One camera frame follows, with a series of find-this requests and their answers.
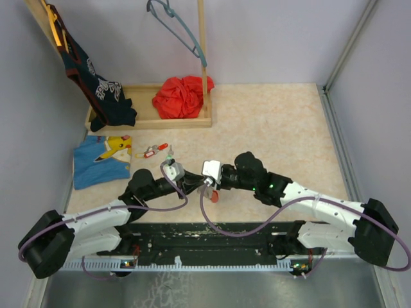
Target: black plastic bracket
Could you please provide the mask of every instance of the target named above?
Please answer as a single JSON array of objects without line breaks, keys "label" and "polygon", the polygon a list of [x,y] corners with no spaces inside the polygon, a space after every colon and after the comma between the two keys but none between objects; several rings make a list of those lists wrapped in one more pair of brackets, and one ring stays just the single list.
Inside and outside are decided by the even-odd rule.
[{"label": "black plastic bracket", "polygon": [[[362,207],[364,214],[374,218],[395,234],[398,233],[397,224],[382,202],[370,199]],[[357,226],[355,236],[350,237],[348,241],[354,246],[355,253],[368,263],[386,266],[394,238],[364,218],[354,221],[354,224]]]},{"label": "black plastic bracket", "polygon": [[[62,220],[55,210],[46,212],[24,236],[18,248],[35,234]],[[66,225],[59,226],[34,240],[26,249],[23,257],[38,279],[49,277],[57,272],[66,261],[74,240],[74,230]]]}]

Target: wooden shelf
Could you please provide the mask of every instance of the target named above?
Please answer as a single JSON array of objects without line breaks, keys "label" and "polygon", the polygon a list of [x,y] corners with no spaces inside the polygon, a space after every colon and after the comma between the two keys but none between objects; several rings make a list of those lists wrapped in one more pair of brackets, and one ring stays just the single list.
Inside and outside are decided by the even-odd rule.
[{"label": "wooden shelf", "polygon": [[[28,9],[34,16],[35,20],[41,27],[44,34],[47,36],[51,45],[58,52],[52,31],[49,26],[47,13],[40,2],[41,0],[24,0]],[[200,29],[200,46],[206,55],[206,27],[204,21],[204,0],[197,0],[198,4],[198,25]],[[137,111],[135,126],[105,126],[100,131],[107,130],[149,130],[149,129],[167,129],[167,128],[200,128],[211,127],[211,97],[207,93],[207,71],[202,67],[202,85],[204,104],[203,108],[196,119],[161,119],[157,109],[152,105],[152,99],[161,88],[161,84],[151,85],[124,85],[124,93],[126,98],[131,98],[133,108]],[[85,127],[90,130],[91,121],[96,117],[96,114],[89,108],[87,117],[85,118]]]},{"label": "wooden shelf", "polygon": [[[208,111],[211,111],[211,100],[208,94],[207,110],[203,108],[196,119],[161,119],[156,108],[152,104],[152,98],[160,90],[161,84],[153,85],[125,85],[123,86],[126,98],[131,98],[133,108],[137,111],[135,126],[106,126],[99,130],[149,130],[149,129],[166,129],[166,128],[200,128],[211,127],[211,116]],[[85,120],[85,127],[90,130],[91,121],[96,117],[93,109],[90,107]]]}]

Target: red cloth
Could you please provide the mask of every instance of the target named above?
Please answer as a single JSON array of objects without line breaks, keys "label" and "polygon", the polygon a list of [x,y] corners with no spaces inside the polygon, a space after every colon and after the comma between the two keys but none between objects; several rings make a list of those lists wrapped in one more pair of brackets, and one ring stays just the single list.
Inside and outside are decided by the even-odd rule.
[{"label": "red cloth", "polygon": [[[207,77],[207,92],[214,88],[214,81]],[[203,106],[201,77],[172,77],[164,82],[152,99],[161,119],[192,119],[198,117]]]}]

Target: clothes hanger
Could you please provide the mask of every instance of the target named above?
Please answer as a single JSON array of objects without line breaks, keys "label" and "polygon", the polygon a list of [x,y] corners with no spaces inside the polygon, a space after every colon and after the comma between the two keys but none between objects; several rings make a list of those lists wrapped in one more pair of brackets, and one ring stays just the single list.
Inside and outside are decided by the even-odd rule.
[{"label": "clothes hanger", "polygon": [[[152,1],[158,2],[162,5],[162,7],[164,8],[164,11],[166,12],[166,14],[171,17],[171,18],[176,18],[176,20],[178,20],[178,22],[181,24],[181,26],[185,29],[185,31],[187,32],[187,34],[189,35],[190,39],[193,41],[194,43],[194,47],[191,47],[190,45],[188,45],[177,33],[175,33],[175,31],[173,31],[164,21],[162,21],[158,16],[157,13],[155,11],[154,5],[152,3]],[[166,3],[164,3],[161,0],[148,0],[147,2],[147,12],[151,12],[151,14],[164,26],[167,28],[168,31],[170,31],[175,37],[178,38],[178,40],[180,42],[183,43],[184,46],[186,46],[188,48],[188,50],[191,51],[191,53],[193,55],[195,55],[197,58],[199,58],[201,60],[201,65],[203,67],[207,67],[207,61],[206,58],[204,56],[204,53],[200,47],[200,44],[197,42],[196,38],[194,37],[193,33],[190,31],[190,29],[187,27],[186,23],[177,15],[177,13],[170,7],[170,1],[166,0]]]}]

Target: navy shirt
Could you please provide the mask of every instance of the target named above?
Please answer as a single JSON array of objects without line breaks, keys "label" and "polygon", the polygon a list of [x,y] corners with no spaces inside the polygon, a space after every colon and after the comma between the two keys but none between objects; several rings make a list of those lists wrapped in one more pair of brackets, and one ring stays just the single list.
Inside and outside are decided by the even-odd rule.
[{"label": "navy shirt", "polygon": [[[120,82],[107,81],[94,70],[94,66],[85,51],[77,44],[64,26],[56,8],[50,5],[56,14],[55,27],[63,46],[58,46],[67,77],[73,80],[83,91],[97,117],[91,121],[91,131],[96,132],[105,125],[118,126],[136,123],[137,112],[132,108],[131,99],[126,99]],[[68,52],[64,42],[66,33]]]}]

